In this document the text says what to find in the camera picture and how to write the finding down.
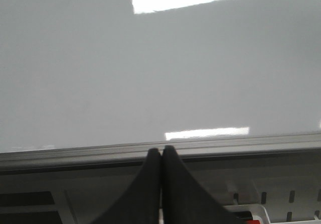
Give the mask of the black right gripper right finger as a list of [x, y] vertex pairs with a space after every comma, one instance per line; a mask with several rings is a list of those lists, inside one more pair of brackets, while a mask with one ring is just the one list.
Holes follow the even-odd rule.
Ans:
[[163, 150], [162, 207], [164, 223], [244, 223], [196, 181], [173, 146]]

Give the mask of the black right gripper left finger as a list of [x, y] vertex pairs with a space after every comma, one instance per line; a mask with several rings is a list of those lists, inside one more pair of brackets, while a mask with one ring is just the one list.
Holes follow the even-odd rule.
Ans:
[[159, 223], [161, 155], [148, 150], [145, 161], [125, 192], [93, 223]]

